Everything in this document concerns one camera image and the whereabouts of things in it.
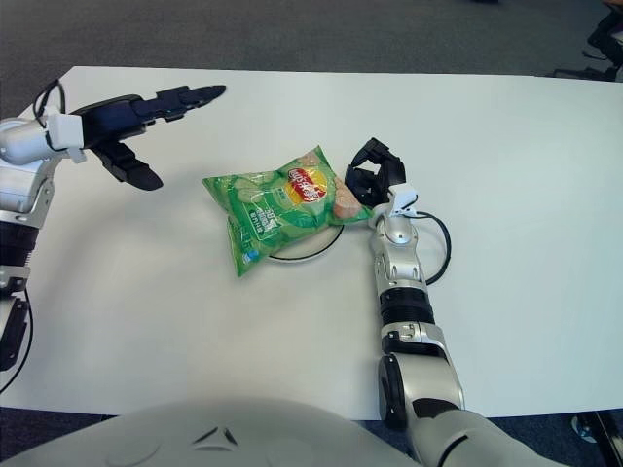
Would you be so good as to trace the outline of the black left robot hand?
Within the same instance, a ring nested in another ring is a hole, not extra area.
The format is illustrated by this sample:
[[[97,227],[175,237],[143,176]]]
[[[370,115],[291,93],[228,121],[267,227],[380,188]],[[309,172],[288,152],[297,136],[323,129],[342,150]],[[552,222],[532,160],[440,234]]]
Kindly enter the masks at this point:
[[[224,85],[197,89],[183,86],[158,91],[152,99],[129,94],[85,106],[73,114],[82,119],[84,147],[95,153],[114,178],[139,190],[155,191],[163,181],[124,141],[145,133],[157,119],[180,120],[225,91]]]

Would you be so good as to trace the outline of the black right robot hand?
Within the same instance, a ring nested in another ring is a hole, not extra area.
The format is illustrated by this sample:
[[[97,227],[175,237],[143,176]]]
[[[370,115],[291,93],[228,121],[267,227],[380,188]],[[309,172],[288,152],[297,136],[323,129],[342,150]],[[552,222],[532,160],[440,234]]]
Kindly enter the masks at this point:
[[[348,165],[345,184],[363,205],[388,202],[389,187],[406,182],[403,162],[376,138],[371,138]]]

